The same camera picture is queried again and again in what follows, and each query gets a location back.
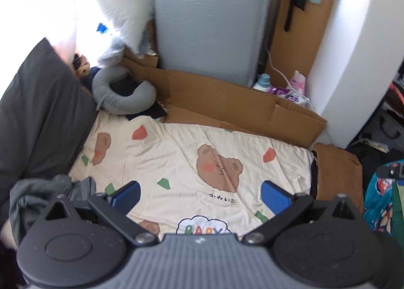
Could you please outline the brown printed t-shirt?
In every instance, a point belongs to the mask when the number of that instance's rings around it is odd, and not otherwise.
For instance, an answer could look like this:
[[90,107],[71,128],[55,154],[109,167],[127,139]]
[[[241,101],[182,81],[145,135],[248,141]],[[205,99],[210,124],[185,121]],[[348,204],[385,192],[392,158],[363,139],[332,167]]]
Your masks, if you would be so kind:
[[316,156],[316,186],[313,184],[317,200],[330,201],[339,193],[346,194],[355,207],[363,213],[364,194],[362,184],[362,164],[356,155],[320,142],[313,147]]

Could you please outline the dark grey bag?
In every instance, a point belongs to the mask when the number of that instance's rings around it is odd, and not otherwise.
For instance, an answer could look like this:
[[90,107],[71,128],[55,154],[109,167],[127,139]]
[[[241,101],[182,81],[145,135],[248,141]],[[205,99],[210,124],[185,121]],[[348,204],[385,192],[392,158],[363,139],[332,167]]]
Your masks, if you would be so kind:
[[359,137],[403,152],[403,118],[393,111],[378,109],[361,129]]

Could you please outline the blue cartoon print cloth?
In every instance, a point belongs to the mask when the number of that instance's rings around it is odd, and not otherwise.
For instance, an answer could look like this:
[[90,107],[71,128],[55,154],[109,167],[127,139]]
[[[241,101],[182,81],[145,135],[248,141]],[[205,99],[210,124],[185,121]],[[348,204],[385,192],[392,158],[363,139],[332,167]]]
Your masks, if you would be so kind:
[[[382,166],[393,163],[403,163],[403,159]],[[392,235],[392,187],[396,180],[378,178],[377,168],[364,196],[363,218],[373,231]]]

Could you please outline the black folded garment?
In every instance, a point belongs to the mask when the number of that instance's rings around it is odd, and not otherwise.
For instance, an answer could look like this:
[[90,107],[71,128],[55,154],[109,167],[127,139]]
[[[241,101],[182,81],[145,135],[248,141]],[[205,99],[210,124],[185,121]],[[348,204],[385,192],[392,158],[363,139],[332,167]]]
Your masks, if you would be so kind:
[[312,151],[313,155],[313,161],[311,163],[311,186],[310,186],[310,195],[313,198],[316,198],[317,193],[318,193],[318,159],[317,159],[317,153],[315,151]]

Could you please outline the green cloth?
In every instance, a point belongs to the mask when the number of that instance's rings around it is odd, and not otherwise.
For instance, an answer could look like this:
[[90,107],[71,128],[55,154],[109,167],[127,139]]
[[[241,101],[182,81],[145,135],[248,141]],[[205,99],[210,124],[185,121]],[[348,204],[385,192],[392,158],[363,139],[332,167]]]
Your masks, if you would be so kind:
[[403,209],[396,182],[392,187],[392,236],[403,249]]

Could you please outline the cream bear print bedsheet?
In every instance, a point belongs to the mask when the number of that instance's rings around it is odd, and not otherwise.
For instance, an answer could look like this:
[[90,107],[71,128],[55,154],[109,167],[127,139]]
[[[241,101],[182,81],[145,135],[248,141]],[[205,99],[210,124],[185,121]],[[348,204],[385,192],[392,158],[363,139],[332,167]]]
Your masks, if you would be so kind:
[[307,193],[313,159],[264,136],[101,112],[70,176],[93,178],[98,192],[138,182],[140,200],[128,216],[158,236],[243,236],[274,216],[263,182]]

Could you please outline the grey denim garment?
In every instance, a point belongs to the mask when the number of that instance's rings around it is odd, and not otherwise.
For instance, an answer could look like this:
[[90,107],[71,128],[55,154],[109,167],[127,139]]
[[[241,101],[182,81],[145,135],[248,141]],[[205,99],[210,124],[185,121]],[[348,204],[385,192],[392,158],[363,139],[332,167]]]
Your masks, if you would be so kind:
[[9,220],[17,245],[30,230],[53,198],[64,195],[70,201],[86,201],[96,193],[96,182],[87,177],[73,181],[67,175],[56,175],[51,180],[30,178],[16,182],[10,191]]

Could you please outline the purple white plastic bag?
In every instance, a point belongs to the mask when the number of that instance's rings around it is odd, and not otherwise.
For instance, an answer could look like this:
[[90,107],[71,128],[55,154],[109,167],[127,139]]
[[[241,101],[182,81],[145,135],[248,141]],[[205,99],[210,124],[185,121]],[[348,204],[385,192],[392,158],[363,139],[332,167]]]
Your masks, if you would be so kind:
[[303,95],[289,88],[272,87],[268,92],[298,105],[306,105],[307,103],[307,100]]

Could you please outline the grey neck pillow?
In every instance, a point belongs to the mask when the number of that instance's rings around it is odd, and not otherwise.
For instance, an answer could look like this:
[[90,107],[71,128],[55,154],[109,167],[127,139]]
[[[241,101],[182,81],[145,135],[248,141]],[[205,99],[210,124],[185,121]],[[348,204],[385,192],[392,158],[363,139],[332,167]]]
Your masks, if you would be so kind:
[[156,102],[156,88],[148,81],[136,82],[126,67],[112,65],[99,70],[92,79],[97,110],[112,114],[142,113]]

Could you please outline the dark grey pillow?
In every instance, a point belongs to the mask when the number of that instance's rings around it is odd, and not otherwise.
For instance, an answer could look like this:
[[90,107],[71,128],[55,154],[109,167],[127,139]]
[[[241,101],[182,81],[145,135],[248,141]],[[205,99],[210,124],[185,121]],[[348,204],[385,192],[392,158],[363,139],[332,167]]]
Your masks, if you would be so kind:
[[96,103],[42,39],[1,98],[1,222],[18,180],[53,179],[74,164],[96,120]]

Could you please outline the pink spray bottle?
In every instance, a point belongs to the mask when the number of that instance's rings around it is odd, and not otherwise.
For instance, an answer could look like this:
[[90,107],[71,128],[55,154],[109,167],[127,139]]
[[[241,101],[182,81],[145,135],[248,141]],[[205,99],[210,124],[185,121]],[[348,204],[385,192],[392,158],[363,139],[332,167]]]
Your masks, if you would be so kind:
[[306,77],[299,71],[295,71],[290,86],[301,95],[306,94]]

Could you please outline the detergent bottle blue cap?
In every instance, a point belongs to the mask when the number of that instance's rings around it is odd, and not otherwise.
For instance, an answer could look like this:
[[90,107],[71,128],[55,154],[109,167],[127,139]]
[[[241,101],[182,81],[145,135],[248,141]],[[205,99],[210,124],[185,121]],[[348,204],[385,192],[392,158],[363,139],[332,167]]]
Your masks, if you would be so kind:
[[268,93],[272,88],[270,83],[270,76],[268,74],[261,74],[258,81],[253,85],[253,89]]

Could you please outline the brown cardboard sheet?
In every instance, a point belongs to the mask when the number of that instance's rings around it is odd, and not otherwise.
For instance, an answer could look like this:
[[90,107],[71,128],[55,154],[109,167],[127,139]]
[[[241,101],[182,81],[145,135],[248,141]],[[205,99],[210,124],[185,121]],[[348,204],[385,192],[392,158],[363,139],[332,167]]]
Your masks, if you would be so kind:
[[308,148],[326,121],[302,106],[269,93],[205,76],[157,67],[158,57],[125,50],[120,64],[137,82],[156,88],[167,108],[165,121],[198,124],[275,138]]

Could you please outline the small teddy bear toy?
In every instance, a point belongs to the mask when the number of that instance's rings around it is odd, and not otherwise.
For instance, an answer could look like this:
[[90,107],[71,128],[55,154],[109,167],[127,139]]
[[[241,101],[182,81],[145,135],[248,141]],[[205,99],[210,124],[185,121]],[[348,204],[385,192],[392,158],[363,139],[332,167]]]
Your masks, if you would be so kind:
[[74,54],[72,66],[80,83],[92,92],[92,81],[101,69],[99,67],[91,67],[85,55],[78,53]]

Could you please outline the white pillow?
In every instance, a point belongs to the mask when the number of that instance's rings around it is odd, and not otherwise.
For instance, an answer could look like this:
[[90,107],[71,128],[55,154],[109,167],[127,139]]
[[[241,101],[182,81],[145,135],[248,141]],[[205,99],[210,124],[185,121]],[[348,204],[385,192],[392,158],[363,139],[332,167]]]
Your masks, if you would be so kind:
[[126,48],[146,53],[146,25],[154,16],[154,0],[75,0],[75,10],[77,50],[92,66],[120,63]]

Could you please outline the grey appliance cabinet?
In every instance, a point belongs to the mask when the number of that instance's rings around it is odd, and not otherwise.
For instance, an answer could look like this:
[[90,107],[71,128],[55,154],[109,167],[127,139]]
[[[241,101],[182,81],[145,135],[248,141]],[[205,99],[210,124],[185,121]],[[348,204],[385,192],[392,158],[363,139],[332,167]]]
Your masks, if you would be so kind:
[[163,69],[252,86],[270,0],[155,0]]

